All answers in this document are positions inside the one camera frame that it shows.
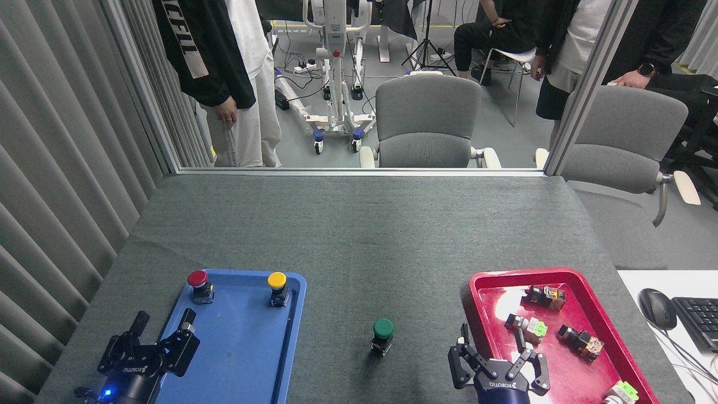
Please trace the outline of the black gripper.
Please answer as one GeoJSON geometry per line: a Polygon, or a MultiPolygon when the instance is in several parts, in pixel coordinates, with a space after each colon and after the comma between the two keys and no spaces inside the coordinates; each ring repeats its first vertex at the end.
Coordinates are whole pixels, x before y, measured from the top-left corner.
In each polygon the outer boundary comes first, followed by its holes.
{"type": "Polygon", "coordinates": [[[194,310],[185,309],[177,329],[160,340],[161,360],[131,360],[150,319],[143,310],[127,332],[111,337],[98,364],[98,371],[106,375],[104,402],[149,403],[156,397],[164,373],[184,376],[200,344],[195,336],[195,317],[194,310]]]}
{"type": "Polygon", "coordinates": [[[528,391],[538,396],[545,396],[550,389],[548,363],[543,353],[527,347],[520,328],[514,330],[519,356],[508,370],[508,376],[498,374],[494,379],[494,371],[489,362],[468,343],[469,326],[462,324],[460,337],[454,347],[449,348],[447,358],[455,389],[462,389],[472,383],[473,376],[466,371],[461,360],[466,361],[475,372],[475,389],[478,403],[530,403],[528,391]],[[535,379],[529,385],[521,369],[530,362],[534,369],[535,379]]]}

